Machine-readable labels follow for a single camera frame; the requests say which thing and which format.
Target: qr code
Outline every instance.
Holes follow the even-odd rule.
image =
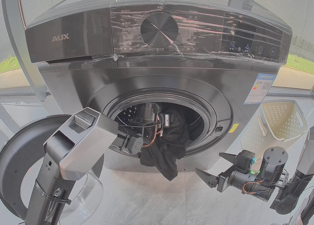
[[[261,90],[268,90],[272,86],[273,82],[264,82]]]

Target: aux logo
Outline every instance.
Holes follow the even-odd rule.
[[[70,38],[68,37],[68,34],[69,34],[69,33],[67,33],[67,34],[62,34],[61,37],[60,37],[60,36],[53,37],[53,38],[52,38],[52,41],[54,42],[54,41],[61,41],[61,40],[64,40],[64,39],[70,39]]]

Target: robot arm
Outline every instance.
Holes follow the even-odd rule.
[[[44,144],[45,157],[29,201],[26,225],[56,225],[75,182],[110,145],[136,154],[143,137],[118,127],[105,115],[85,108],[70,117]]]
[[[250,167],[255,161],[255,154],[243,150],[238,155],[219,154],[219,156],[233,163],[233,165],[218,176],[211,175],[198,168],[196,168],[196,174],[210,188],[217,187],[219,192],[223,192],[227,187],[232,186],[240,189],[243,194],[250,194],[264,201],[268,201],[274,189],[278,187],[279,192],[270,208],[274,209],[278,214],[285,215],[295,209],[300,195],[312,180],[314,175],[313,154],[314,127],[310,129],[296,172],[289,181],[289,173],[283,171],[288,160],[288,154],[281,147],[271,147],[265,151],[259,172],[250,171]],[[289,223],[284,225],[306,225],[313,215],[314,190],[303,201]]]

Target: basket handle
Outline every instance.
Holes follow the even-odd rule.
[[[258,116],[258,123],[259,123],[259,127],[260,127],[261,130],[262,130],[263,136],[266,136],[267,131],[266,131],[264,125],[263,125],[261,116]]]
[[[303,127],[303,121],[301,119],[301,116],[300,116],[299,112],[296,112],[296,117],[297,117],[297,119],[298,119],[298,121],[300,123],[300,126]]]

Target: black cloth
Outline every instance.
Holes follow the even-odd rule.
[[[180,106],[166,106],[162,113],[169,114],[168,128],[163,129],[163,135],[156,136],[155,142],[142,148],[140,163],[148,167],[156,167],[169,181],[178,175],[176,160],[186,154],[192,140]]]

